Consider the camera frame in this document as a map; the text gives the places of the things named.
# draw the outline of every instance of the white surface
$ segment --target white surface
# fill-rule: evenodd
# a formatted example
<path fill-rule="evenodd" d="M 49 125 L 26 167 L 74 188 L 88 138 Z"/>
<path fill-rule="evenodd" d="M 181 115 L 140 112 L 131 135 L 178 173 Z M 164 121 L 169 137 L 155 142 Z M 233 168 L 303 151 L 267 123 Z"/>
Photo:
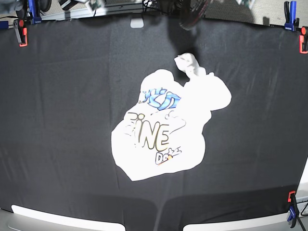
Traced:
<path fill-rule="evenodd" d="M 138 16 L 132 15 L 131 21 L 130 21 L 130 27 L 131 28 L 143 28 L 144 23 L 141 14 Z"/>
<path fill-rule="evenodd" d="M 304 172 L 297 188 L 296 197 L 308 196 L 308 164 L 306 162 Z"/>
<path fill-rule="evenodd" d="M 61 8 L 63 9 L 65 6 L 67 6 L 71 2 L 72 2 L 71 0 L 66 1 L 64 4 L 61 5 Z"/>
<path fill-rule="evenodd" d="M 236 0 L 237 1 L 237 3 L 240 5 L 240 4 L 242 4 L 242 2 L 243 2 L 243 0 Z M 251 0 L 250 1 L 250 4 L 249 4 L 249 9 L 251 10 L 252 9 L 252 7 L 254 6 L 254 3 L 255 3 L 255 0 Z"/>
<path fill-rule="evenodd" d="M 34 218 L 42 221 L 47 221 L 59 225 L 66 225 L 76 228 L 97 230 L 97 231 L 125 231 L 125 227 L 121 224 L 111 222 L 100 222 L 93 220 L 84 220 L 77 218 L 63 217 L 50 213 L 43 213 L 36 210 L 23 208 L 20 206 L 12 205 L 12 210 L 15 214 Z"/>
<path fill-rule="evenodd" d="M 283 213 L 275 216 L 248 219 L 248 220 L 239 220 L 239 221 L 230 221 L 222 223 L 212 223 L 212 224 L 193 224 L 193 225 L 186 225 L 183 228 L 183 231 L 232 231 L 240 229 L 249 229 L 254 227 L 276 224 L 280 222 L 287 223 L 287 218 L 288 214 Z"/>

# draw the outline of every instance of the black backdrop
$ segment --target black backdrop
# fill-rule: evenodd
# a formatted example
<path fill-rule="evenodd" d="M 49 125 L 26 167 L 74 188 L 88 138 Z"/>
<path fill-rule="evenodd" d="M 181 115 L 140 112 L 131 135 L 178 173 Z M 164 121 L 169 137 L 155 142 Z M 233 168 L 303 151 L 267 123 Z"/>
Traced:
<path fill-rule="evenodd" d="M 214 20 L 100 17 L 30 26 L 19 48 L 0 31 L 0 207 L 178 231 L 186 224 L 287 211 L 308 150 L 308 55 L 297 33 Z M 187 171 L 132 182 L 111 131 L 157 69 L 193 53 L 232 93 L 206 124 L 205 157 Z"/>

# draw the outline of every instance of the cable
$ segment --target cable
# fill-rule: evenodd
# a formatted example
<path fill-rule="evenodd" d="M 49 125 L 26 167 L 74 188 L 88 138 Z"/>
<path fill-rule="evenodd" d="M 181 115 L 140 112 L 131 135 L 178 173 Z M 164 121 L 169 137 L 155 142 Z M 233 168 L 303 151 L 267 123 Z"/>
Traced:
<path fill-rule="evenodd" d="M 143 7 L 145 8 L 144 12 L 146 12 L 147 9 L 151 9 L 151 10 L 155 10 L 155 11 L 158 11 L 158 12 L 161 12 L 161 13 L 164 13 L 164 14 L 167 14 L 167 15 L 170 15 L 170 12 L 164 12 L 158 8 L 154 8 L 154 7 L 150 7 L 149 6 L 149 2 L 155 2 L 155 0 L 148 0 L 147 1 L 147 4 L 144 3 L 145 0 L 142 0 L 142 5 Z"/>
<path fill-rule="evenodd" d="M 303 214 L 303 212 L 305 211 L 305 209 L 307 208 L 307 206 L 308 206 L 308 202 L 307 202 L 307 204 L 305 205 L 305 207 L 303 208 L 302 212 L 300 213 L 300 215 L 301 215 L 302 217 L 308 216 L 308 214 Z"/>
<path fill-rule="evenodd" d="M 19 18 L 19 17 L 16 17 L 16 16 L 5 16 L 5 17 L 1 17 L 0 19 L 2 18 L 17 18 L 17 19 L 22 19 L 22 18 Z"/>
<path fill-rule="evenodd" d="M 298 220 L 300 226 L 302 227 L 303 231 L 306 231 L 305 226 L 303 225 L 301 219 L 299 217 L 297 217 L 297 220 Z"/>

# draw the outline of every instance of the graphic print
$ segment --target graphic print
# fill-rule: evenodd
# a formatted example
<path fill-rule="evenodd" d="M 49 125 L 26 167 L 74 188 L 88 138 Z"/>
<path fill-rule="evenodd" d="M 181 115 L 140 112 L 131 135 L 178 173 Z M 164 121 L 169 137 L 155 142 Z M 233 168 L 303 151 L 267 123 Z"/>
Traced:
<path fill-rule="evenodd" d="M 144 78 L 139 99 L 112 131 L 116 165 L 132 180 L 188 170 L 203 160 L 203 127 L 211 111 L 229 105 L 223 81 L 206 74 L 190 53 L 175 58 L 190 81 L 182 87 L 167 70 Z"/>

